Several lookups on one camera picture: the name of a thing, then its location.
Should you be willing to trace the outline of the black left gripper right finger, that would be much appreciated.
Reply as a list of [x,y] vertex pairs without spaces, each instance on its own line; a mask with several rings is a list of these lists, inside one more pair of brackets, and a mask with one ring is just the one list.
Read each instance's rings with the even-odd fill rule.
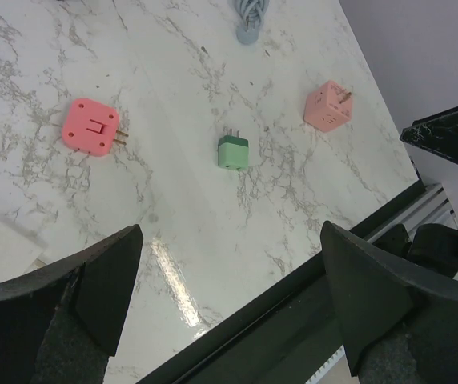
[[323,262],[351,375],[458,383],[458,281],[325,222]]

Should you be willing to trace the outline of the green cube plug adapter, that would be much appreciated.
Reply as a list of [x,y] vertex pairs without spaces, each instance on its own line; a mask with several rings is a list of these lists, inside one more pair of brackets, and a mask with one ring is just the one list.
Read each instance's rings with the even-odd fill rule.
[[225,170],[241,171],[249,167],[249,141],[237,130],[229,130],[218,140],[218,167]]

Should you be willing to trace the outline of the coral flat square adapter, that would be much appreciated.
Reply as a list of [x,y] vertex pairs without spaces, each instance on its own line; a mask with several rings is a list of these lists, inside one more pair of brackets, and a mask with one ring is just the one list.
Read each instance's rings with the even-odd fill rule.
[[128,134],[119,129],[119,113],[89,98],[76,98],[62,126],[62,140],[72,150],[95,157],[107,155],[113,144],[125,146]]

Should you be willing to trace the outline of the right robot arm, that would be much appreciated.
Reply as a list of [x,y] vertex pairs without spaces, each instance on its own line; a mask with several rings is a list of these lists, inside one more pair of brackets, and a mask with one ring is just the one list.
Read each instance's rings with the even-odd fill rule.
[[442,224],[421,225],[412,240],[405,226],[397,224],[373,245],[449,278],[454,278],[458,272],[458,230]]

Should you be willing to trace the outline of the pink cube socket adapter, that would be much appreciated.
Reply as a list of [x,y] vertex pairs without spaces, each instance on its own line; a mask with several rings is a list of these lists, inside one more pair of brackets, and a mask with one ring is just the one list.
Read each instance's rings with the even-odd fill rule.
[[352,108],[353,93],[329,80],[307,96],[303,120],[327,133],[350,122]]

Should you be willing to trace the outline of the white charger adapter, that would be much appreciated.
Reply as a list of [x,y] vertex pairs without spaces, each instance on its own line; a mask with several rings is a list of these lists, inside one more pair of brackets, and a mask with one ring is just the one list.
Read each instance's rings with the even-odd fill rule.
[[50,263],[46,247],[28,233],[0,220],[0,282],[8,281]]

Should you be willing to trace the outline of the blue round power strip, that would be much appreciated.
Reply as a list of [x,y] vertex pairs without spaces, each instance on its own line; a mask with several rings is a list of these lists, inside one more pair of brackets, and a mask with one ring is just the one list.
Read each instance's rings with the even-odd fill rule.
[[236,37],[240,43],[250,45],[258,40],[269,2],[269,0],[235,1],[235,10],[240,17]]

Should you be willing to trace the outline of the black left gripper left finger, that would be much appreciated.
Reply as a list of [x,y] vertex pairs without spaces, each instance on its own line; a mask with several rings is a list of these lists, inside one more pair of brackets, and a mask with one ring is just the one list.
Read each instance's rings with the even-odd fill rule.
[[0,383],[101,383],[115,356],[143,246],[128,226],[0,282]]

